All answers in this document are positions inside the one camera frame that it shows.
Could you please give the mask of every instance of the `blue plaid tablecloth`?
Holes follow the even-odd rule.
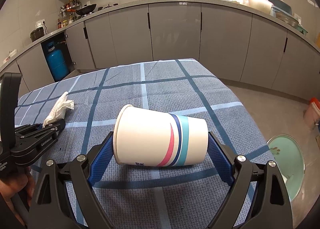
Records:
[[[234,152],[265,164],[272,154],[239,99],[194,59],[145,62],[83,74],[37,89],[19,99],[15,125],[42,123],[68,91],[75,109],[66,113],[59,141],[33,165],[35,178],[47,159],[72,161],[113,130],[120,109],[135,107],[202,118]],[[254,193],[249,188],[237,224]],[[77,221],[85,224],[72,183],[68,194]],[[117,229],[204,229],[227,194],[208,154],[203,163],[174,168],[117,165],[112,158],[94,191]]]

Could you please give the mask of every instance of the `red stripe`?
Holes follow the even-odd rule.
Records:
[[[173,134],[173,129],[172,129],[171,124],[170,124],[170,127],[171,127],[171,136],[170,136],[169,147],[168,147],[166,155],[164,156],[164,159],[157,165],[157,167],[162,167],[165,164],[167,164],[167,162],[170,160],[172,153],[173,153],[174,134]]]

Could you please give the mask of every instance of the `gray countertop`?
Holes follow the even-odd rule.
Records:
[[[207,4],[215,4],[215,5],[220,5],[220,6],[227,6],[227,7],[243,10],[243,11],[258,15],[260,17],[266,18],[266,19],[268,19],[270,21],[273,21],[273,22],[283,26],[284,28],[290,30],[291,32],[295,33],[300,38],[305,40],[307,43],[309,43],[314,49],[316,49],[320,53],[320,48],[313,41],[311,41],[309,38],[307,38],[305,35],[303,35],[299,31],[297,31],[295,28],[291,27],[287,23],[285,23],[285,22],[283,22],[283,21],[281,21],[281,20],[277,19],[276,17],[273,17],[273,16],[271,16],[269,14],[266,14],[264,12],[261,12],[261,11],[258,11],[256,9],[250,8],[248,6],[241,5],[239,3],[235,3],[235,2],[231,2],[231,1],[227,1],[227,0],[139,0],[139,1],[129,2],[129,3],[113,6],[113,7],[110,7],[110,8],[102,9],[102,10],[100,10],[98,12],[92,13],[92,14],[90,14],[88,16],[85,16],[85,17],[77,20],[77,21],[69,24],[66,27],[63,27],[63,28],[58,29],[58,30],[55,30],[55,31],[43,36],[42,38],[37,39],[36,41],[30,43],[28,46],[24,47],[22,50],[18,51],[17,54],[15,54],[5,64],[3,64],[0,67],[0,72],[8,64],[10,64],[10,62],[15,60],[17,57],[19,57],[22,53],[24,53],[25,51],[27,51],[31,47],[37,45],[40,42],[43,42],[43,41],[51,38],[54,35],[57,35],[57,34],[63,32],[63,31],[65,31],[67,28],[70,28],[70,27],[72,27],[72,26],[74,26],[74,25],[76,25],[76,24],[78,24],[80,22],[86,21],[88,19],[91,19],[93,17],[99,16],[101,14],[105,14],[105,13],[108,13],[108,12],[111,12],[111,11],[116,11],[116,10],[119,10],[119,9],[133,7],[133,6],[137,6],[137,5],[160,3],[160,2],[197,2],[197,3],[207,3]]]

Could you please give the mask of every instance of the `blue gripper pad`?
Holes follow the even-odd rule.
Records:
[[[223,154],[222,150],[210,133],[208,133],[208,139],[207,152],[221,180],[231,186],[235,180],[232,175],[232,165],[228,161],[227,157]]]
[[[90,175],[88,178],[88,182],[90,186],[94,186],[96,182],[99,182],[102,179],[104,172],[107,169],[107,166],[110,163],[110,160],[113,156],[113,136],[110,136],[108,141],[101,148],[96,158],[91,164],[90,167]]]

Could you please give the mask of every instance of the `white tissue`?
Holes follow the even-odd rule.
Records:
[[[67,95],[68,92],[64,92],[63,95],[61,95],[56,101],[48,117],[44,120],[43,127],[59,119],[64,119],[67,108],[72,110],[74,109],[75,103],[73,100],[67,100]]]

